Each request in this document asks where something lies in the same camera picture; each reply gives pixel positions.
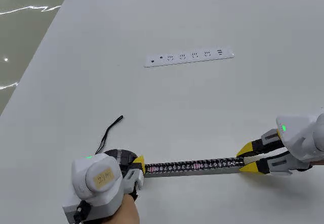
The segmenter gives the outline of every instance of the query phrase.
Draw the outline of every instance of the tape measure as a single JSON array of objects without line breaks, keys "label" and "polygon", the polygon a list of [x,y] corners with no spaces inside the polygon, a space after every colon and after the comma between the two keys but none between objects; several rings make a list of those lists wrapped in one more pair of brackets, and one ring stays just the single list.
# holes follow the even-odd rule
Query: tape measure
[{"label": "tape measure", "polygon": [[236,173],[244,165],[244,159],[240,157],[145,164],[144,177]]}]

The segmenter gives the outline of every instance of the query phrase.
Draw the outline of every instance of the white table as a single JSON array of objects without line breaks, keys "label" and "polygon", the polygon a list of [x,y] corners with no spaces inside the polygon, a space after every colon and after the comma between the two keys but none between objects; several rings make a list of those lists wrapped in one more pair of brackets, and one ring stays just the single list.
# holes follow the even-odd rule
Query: white table
[{"label": "white table", "polygon": [[[2,223],[65,223],[73,159],[232,157],[278,114],[320,109],[324,0],[65,0],[0,118]],[[144,68],[149,53],[235,58]],[[147,179],[141,223],[322,223],[324,168]]]}]

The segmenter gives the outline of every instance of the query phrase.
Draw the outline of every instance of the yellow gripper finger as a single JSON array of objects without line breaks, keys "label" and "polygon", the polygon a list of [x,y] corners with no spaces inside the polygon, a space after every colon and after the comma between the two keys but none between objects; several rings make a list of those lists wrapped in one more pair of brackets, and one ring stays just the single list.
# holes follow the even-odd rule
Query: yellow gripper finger
[{"label": "yellow gripper finger", "polygon": [[236,154],[237,157],[251,157],[255,155],[251,141],[243,146],[243,148]]}]

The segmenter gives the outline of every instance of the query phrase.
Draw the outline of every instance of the black cable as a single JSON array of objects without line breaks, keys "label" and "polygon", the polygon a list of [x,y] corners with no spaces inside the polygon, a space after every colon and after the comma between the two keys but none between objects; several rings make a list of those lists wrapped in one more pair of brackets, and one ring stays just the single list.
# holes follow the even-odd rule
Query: black cable
[{"label": "black cable", "polygon": [[106,130],[105,134],[103,135],[102,139],[101,139],[101,142],[100,142],[100,145],[97,149],[97,151],[95,152],[95,155],[100,153],[101,150],[105,147],[105,144],[106,144],[106,140],[107,140],[107,136],[108,136],[108,131],[116,124],[118,123],[119,121],[121,121],[123,119],[123,115],[121,115],[118,119],[115,120],[115,122],[113,122]]},{"label": "black cable", "polygon": [[74,223],[79,224],[85,219],[87,219],[90,211],[91,205],[85,200],[82,200],[76,208],[76,212],[73,215]]}]

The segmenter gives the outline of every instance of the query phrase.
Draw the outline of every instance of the electrical outlet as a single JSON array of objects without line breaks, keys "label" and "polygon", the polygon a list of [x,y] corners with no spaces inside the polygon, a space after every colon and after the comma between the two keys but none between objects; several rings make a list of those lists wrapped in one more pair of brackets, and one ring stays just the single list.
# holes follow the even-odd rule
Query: electrical outlet
[{"label": "electrical outlet", "polygon": [[180,53],[179,58],[180,58],[180,60],[185,60],[186,55],[184,53]]},{"label": "electrical outlet", "polygon": [[167,55],[167,61],[173,61],[173,55]]},{"label": "electrical outlet", "polygon": [[230,48],[215,47],[210,49],[194,49],[187,52],[165,53],[164,55],[158,54],[147,56],[145,67],[200,62],[233,57],[234,54]]},{"label": "electrical outlet", "polygon": [[193,52],[193,53],[191,53],[191,56],[192,56],[193,58],[198,58],[198,53]]},{"label": "electrical outlet", "polygon": [[205,57],[210,57],[210,56],[211,56],[211,51],[206,50],[206,51],[204,52],[204,56],[205,56]]}]

